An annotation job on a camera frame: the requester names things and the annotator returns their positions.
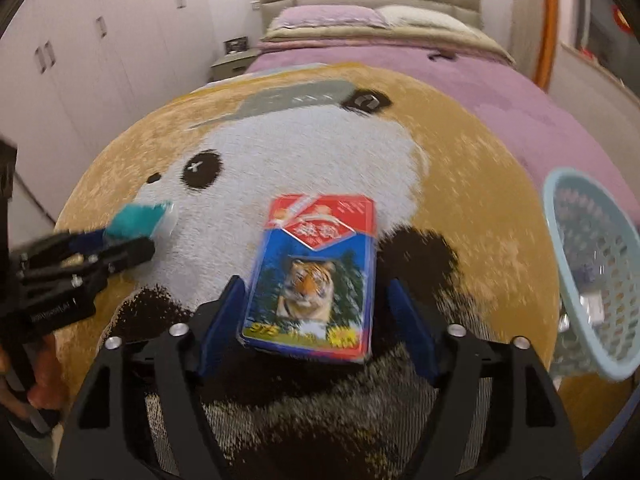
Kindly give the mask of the folded beige quilt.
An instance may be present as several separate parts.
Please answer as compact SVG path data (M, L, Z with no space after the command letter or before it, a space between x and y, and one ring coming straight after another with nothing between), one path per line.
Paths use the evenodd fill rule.
M258 42L264 52L303 48L391 46L432 49L514 66L507 50L484 32L434 27L328 26L269 29Z

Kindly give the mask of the light blue plastic laundry basket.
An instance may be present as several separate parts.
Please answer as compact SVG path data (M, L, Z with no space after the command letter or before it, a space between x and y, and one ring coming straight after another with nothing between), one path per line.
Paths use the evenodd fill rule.
M621 382L639 367L639 234L598 181L552 170L542 206L560 280L553 376Z

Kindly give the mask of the white built-in wardrobe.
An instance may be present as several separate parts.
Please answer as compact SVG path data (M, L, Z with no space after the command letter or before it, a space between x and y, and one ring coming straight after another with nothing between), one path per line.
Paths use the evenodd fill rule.
M25 0L1 39L1 130L44 211L119 133L205 84L213 57L208 0Z

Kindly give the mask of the purple pillow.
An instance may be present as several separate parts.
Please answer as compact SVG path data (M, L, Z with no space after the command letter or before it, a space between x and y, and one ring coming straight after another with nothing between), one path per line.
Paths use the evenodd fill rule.
M365 6L317 4L286 8L270 23L269 30L329 26L390 27L378 11Z

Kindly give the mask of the red blue tiger card box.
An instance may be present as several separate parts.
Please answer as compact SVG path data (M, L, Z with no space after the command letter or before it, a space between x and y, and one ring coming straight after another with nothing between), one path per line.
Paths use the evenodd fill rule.
M238 339L296 358L362 363L371 353L375 202L285 194L269 207Z

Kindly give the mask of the small picture frame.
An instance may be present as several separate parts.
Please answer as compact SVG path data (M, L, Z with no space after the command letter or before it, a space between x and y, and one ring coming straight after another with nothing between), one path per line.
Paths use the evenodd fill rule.
M250 50L247 36L235 37L224 42L224 54L232 55L235 53L246 52Z

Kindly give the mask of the grey bedside nightstand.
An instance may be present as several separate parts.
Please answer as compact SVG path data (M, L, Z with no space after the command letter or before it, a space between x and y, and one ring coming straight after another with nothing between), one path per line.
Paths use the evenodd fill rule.
M220 81L244 74L256 61L259 53L258 49L250 49L229 53L218 58L210 66L209 81Z

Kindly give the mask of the dark framed window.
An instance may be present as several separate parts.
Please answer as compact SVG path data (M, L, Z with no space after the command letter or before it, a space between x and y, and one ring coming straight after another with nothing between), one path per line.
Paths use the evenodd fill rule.
M639 95L639 41L614 22L614 0L578 0L577 50Z

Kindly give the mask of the red round window decoration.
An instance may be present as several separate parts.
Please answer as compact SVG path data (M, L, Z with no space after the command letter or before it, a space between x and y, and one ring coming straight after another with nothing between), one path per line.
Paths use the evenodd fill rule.
M617 25L617 27L625 34L633 35L634 31L632 30L630 24L624 17L622 10L620 10L620 7L617 4L614 4L614 6L612 7L612 13L613 13L614 22Z

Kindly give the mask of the teal tissue pack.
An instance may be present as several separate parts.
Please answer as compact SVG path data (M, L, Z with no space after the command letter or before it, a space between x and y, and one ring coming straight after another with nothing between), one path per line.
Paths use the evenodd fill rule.
M111 240L134 240L147 237L164 240L171 236L178 223L178 210L174 203L130 203L114 215L104 230Z

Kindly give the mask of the bed with purple cover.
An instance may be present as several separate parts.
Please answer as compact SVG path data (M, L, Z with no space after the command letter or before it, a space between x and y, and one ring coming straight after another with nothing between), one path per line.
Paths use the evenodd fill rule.
M365 46L303 48L264 52L251 72L312 63L354 62L385 68L429 84L458 101L503 142L536 185L556 167L573 167L608 189L632 221L639 219L639 199L578 120L514 66L457 54L456 62L428 55L440 50Z

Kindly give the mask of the dark object on bed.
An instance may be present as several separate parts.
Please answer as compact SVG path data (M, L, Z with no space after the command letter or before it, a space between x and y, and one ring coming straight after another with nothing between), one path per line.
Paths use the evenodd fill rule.
M446 60L448 62L456 62L458 56L454 52L436 51L428 55L428 59L432 62L437 60Z

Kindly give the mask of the beige orange left curtain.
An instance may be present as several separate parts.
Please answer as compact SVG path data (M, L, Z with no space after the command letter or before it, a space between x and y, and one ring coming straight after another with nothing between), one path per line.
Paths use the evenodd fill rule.
M547 91L558 41L560 0L513 0L509 51L518 71Z

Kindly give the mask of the white patterned pillow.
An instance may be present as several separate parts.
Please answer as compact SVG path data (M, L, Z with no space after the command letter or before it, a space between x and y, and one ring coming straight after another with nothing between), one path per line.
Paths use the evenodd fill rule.
M430 10L420 9L414 6L381 6L376 12L384 18L390 26L396 27L421 27L450 30L450 32L476 32L476 29L464 24L453 16Z

